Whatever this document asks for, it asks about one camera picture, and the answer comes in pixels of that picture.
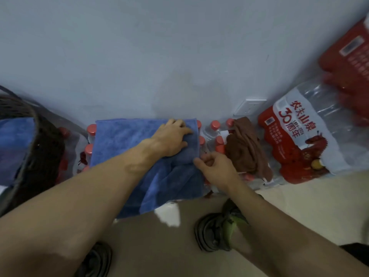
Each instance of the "beige floor tile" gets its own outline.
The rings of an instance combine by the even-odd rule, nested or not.
[[[361,173],[285,185],[260,193],[334,243],[364,242],[369,235],[368,179],[369,173]],[[170,206],[159,214],[150,212],[120,220],[103,237],[114,252],[109,277],[265,276],[236,251],[199,250],[194,223],[207,213],[220,211],[225,200],[219,196],[182,201],[178,209]]]

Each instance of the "right hand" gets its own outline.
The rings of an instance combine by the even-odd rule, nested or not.
[[[193,160],[206,179],[219,190],[229,193],[230,187],[240,181],[232,161],[224,154],[211,152]]]

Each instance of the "basket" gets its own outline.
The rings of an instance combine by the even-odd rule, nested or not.
[[[0,120],[17,117],[33,117],[34,138],[19,168],[12,188],[1,195],[0,216],[55,185],[58,167],[64,153],[60,131],[47,119],[10,90],[0,89],[11,96],[0,95]]]

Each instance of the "wall socket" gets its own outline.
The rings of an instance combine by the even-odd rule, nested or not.
[[[234,116],[247,116],[257,111],[257,109],[266,102],[266,99],[245,99],[238,109],[234,112]]]

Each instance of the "blue cloth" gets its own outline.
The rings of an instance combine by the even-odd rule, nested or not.
[[[143,139],[150,138],[159,126],[167,121],[146,119],[97,121],[91,167],[125,152]],[[203,195],[202,174],[192,164],[193,158],[199,156],[197,121],[191,119],[185,122],[194,132],[183,138],[188,147],[154,164],[133,190],[118,218],[152,211],[171,200],[193,199]]]
[[[33,117],[0,120],[0,185],[13,185],[34,135]]]

